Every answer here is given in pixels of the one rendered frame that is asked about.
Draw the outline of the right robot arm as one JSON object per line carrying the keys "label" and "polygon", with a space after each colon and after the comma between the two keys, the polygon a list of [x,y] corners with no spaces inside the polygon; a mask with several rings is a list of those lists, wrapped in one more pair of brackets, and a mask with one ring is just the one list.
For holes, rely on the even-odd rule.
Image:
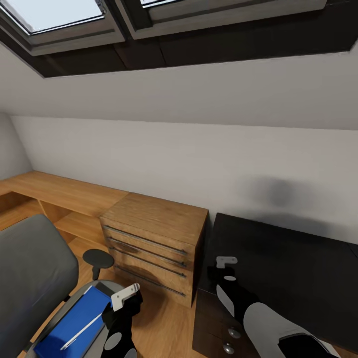
{"label": "right robot arm", "polygon": [[217,257],[216,267],[207,267],[207,279],[216,281],[217,296],[246,330],[261,358],[339,358],[303,327],[285,319],[263,304],[254,292],[238,284],[235,257]]}

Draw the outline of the pen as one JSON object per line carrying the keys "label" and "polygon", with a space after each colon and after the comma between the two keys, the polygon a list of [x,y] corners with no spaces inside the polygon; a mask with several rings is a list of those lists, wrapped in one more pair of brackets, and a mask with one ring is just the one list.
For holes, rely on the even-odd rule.
{"label": "pen", "polygon": [[99,316],[97,316],[96,318],[94,318],[85,328],[83,328],[80,333],[76,334],[72,339],[70,339],[60,350],[66,349],[71,343],[73,343],[74,339],[76,339],[84,330],[86,330],[92,323],[94,323],[99,317],[101,316],[101,314]]}

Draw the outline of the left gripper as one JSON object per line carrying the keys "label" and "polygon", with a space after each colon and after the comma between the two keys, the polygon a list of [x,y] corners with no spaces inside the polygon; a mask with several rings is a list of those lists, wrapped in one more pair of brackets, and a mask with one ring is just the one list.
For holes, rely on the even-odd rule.
{"label": "left gripper", "polygon": [[126,317],[132,322],[132,317],[141,311],[140,303],[144,302],[140,290],[130,297],[124,299],[124,305],[121,309],[114,312],[111,303],[107,304],[104,312],[101,315],[103,323],[106,324],[107,329],[111,329],[114,321],[121,317]]}

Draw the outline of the folder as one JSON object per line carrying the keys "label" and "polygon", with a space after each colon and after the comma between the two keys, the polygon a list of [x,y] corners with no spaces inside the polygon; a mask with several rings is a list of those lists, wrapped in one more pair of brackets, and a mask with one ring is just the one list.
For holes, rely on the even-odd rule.
{"label": "folder", "polygon": [[40,358],[83,358],[106,325],[101,316],[66,349],[60,349],[102,314],[109,302],[112,308],[111,298],[91,285],[33,350]]}

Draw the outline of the swivel chair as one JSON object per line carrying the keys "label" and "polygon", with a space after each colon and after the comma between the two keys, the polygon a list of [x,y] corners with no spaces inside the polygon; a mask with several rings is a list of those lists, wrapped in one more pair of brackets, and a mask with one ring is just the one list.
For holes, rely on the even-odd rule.
{"label": "swivel chair", "polygon": [[[0,232],[0,358],[17,358],[22,351],[24,358],[40,358],[33,349],[91,285],[110,298],[125,288],[98,279],[102,268],[114,265],[111,254],[88,249],[83,259],[93,266],[92,281],[69,296],[78,285],[79,261],[46,215],[34,214]],[[104,325],[83,358],[101,357],[108,332]]]}

